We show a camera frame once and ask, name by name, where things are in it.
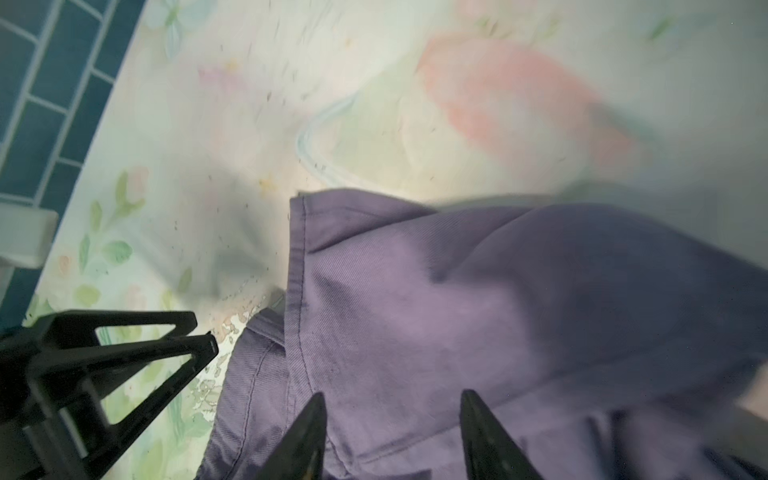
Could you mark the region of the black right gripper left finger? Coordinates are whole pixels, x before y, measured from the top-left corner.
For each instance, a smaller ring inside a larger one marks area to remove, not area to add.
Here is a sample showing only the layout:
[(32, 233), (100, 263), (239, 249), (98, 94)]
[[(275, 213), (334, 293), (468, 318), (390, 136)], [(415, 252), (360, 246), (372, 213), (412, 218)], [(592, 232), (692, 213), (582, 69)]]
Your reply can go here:
[(327, 408), (322, 392), (315, 393), (291, 424), (257, 473), (258, 480), (318, 480), (323, 478)]

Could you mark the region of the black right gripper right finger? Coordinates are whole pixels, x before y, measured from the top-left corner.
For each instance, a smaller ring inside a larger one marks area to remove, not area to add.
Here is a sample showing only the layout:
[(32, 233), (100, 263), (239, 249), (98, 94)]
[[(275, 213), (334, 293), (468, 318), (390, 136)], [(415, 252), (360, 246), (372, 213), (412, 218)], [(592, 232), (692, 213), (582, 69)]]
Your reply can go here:
[(479, 394), (461, 394), (460, 430), (469, 480), (542, 480)]

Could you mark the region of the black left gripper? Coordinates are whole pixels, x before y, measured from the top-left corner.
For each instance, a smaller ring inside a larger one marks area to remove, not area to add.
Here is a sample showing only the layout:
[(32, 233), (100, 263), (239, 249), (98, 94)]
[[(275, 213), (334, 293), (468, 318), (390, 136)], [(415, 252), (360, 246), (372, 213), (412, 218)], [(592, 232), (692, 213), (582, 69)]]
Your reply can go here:
[[(106, 327), (170, 325), (156, 340), (102, 345)], [(1, 477), (100, 479), (218, 354), (191, 312), (70, 310), (1, 335)], [(122, 420), (102, 406), (145, 367), (184, 363)]]

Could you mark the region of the purple trousers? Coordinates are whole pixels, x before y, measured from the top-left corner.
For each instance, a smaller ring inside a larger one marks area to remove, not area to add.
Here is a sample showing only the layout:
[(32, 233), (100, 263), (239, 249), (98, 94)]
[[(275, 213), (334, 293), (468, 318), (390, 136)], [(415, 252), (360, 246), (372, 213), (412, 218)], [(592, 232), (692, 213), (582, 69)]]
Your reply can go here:
[(322, 393), (328, 479), (462, 479), (476, 391), (546, 479), (760, 479), (714, 435), (767, 358), (767, 273), (599, 204), (290, 202), (285, 309), (245, 326), (200, 479), (252, 479)]

